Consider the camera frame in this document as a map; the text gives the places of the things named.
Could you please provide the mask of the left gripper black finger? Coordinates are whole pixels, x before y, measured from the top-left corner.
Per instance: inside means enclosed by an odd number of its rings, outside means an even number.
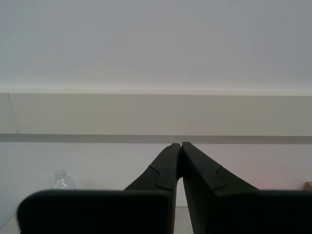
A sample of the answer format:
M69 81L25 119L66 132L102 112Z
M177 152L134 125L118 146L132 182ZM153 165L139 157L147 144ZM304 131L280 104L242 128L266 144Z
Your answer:
M23 234L171 234L181 145L166 147L126 189L44 190L17 210Z
M183 184L195 234L310 234L310 191L260 190L189 142Z

